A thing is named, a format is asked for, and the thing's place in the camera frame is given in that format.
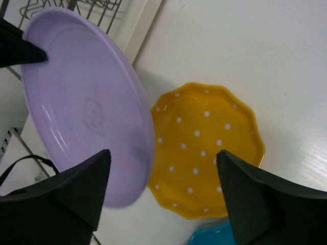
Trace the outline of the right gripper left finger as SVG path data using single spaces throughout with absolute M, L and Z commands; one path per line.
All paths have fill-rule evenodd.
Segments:
M 111 154 L 101 150 L 55 175 L 1 197 L 1 244 L 90 244 L 107 188 Z

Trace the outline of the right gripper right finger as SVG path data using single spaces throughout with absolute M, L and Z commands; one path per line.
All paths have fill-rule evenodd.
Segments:
M 326 244 L 326 192 L 217 154 L 221 188 L 236 244 Z

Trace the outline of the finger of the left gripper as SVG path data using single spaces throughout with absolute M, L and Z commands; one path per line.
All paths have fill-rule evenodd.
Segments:
M 1 18 L 1 68 L 48 60 L 45 51 L 24 40 L 22 35 L 21 29 Z

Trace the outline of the purple plate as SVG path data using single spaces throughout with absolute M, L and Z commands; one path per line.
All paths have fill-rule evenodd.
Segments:
M 34 15 L 23 38 L 47 61 L 21 67 L 29 115 L 59 171 L 111 152 L 104 205 L 124 208 L 151 176 L 155 135 L 151 107 L 122 50 L 86 18 L 64 8 Z

